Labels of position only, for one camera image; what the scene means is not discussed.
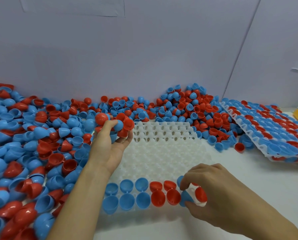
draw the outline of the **white table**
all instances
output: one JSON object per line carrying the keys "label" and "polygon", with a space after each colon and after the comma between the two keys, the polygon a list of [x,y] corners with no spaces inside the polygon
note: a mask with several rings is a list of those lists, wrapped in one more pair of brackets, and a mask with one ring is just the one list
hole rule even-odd
{"label": "white table", "polygon": [[[270,162],[258,149],[222,153],[201,140],[212,160],[225,166],[298,227],[298,164]],[[186,208],[171,206],[119,216],[101,216],[94,239],[247,239],[193,218]]]}

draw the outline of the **right hand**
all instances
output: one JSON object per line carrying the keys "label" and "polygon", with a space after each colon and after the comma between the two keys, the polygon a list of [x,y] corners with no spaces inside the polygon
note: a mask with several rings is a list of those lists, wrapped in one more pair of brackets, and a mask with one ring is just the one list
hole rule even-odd
{"label": "right hand", "polygon": [[191,215],[223,230],[252,239],[298,239],[298,229],[221,164],[199,164],[180,183],[200,185],[208,198],[204,207],[186,201]]}

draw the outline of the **hand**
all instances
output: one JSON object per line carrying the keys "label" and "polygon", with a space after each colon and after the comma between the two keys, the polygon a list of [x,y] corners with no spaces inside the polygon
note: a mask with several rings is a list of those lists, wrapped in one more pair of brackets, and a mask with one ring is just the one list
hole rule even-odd
{"label": "hand", "polygon": [[298,229],[221,164],[199,164],[183,177],[180,189],[200,185],[204,207],[185,202],[191,215],[223,230],[252,239],[298,239]]}
{"label": "hand", "polygon": [[101,131],[95,134],[89,155],[89,161],[103,167],[110,176],[119,166],[123,152],[133,138],[133,132],[129,131],[127,138],[120,137],[111,144],[110,131],[117,123],[116,120],[107,120],[104,123]]}

